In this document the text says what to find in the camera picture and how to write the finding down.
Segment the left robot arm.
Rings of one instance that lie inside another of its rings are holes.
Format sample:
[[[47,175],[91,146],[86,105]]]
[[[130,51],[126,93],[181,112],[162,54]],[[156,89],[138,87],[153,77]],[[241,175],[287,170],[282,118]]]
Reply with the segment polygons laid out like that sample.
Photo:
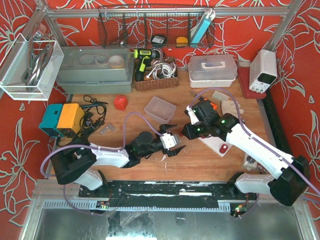
[[[93,166],[113,166],[132,168],[149,158],[152,154],[162,152],[174,157],[185,147],[180,145],[177,135],[169,129],[174,125],[159,126],[159,135],[153,136],[149,131],[141,132],[124,149],[109,148],[90,143],[87,138],[77,138],[63,146],[61,151],[50,157],[55,177],[60,185],[76,183],[95,191],[103,186],[105,180],[102,172],[93,170]]]

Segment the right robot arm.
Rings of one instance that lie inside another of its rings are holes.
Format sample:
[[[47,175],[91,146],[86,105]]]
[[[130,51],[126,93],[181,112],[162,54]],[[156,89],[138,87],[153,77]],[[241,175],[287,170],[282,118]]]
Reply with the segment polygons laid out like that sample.
[[[189,140],[219,138],[251,156],[268,171],[266,175],[238,172],[228,181],[231,194],[266,194],[285,206],[292,206],[306,190],[310,167],[302,155],[294,157],[275,148],[230,113],[220,116],[209,100],[188,105],[185,114],[190,122],[184,125],[182,134]]]

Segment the orange black screwdriver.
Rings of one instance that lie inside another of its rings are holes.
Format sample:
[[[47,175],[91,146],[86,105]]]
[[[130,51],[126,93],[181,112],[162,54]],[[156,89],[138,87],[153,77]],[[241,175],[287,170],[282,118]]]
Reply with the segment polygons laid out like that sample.
[[[197,97],[197,94],[195,93],[195,92],[193,92],[193,91],[190,91],[190,93],[196,98],[196,99],[198,99],[199,101],[207,101],[208,103],[210,103],[210,105],[212,106],[212,108],[214,109],[214,110],[216,110],[217,109],[217,105],[216,104],[214,104],[212,101],[210,101],[209,99],[207,99],[207,98],[205,98],[205,97],[203,97],[203,96],[198,96]]]

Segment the white peg base plate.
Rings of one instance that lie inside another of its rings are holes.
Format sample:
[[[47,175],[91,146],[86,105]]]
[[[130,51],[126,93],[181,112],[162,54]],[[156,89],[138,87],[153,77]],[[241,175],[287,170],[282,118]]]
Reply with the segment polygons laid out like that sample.
[[[219,137],[207,137],[207,138],[198,138],[202,143],[204,143],[207,147],[209,147],[211,150],[213,150],[216,154],[218,154],[220,157],[224,157],[227,152],[232,148],[232,144],[223,141]],[[228,150],[225,154],[221,154],[219,152],[220,147],[225,144],[228,145]]]

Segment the white work glove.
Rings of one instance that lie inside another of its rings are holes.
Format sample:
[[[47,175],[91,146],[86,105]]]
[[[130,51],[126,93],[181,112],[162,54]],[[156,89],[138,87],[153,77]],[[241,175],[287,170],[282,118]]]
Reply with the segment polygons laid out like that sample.
[[[222,114],[231,114],[238,118],[238,113],[242,115],[245,111],[241,108],[241,105],[238,103],[238,101],[235,102],[233,100],[223,100],[221,101],[221,112]]]

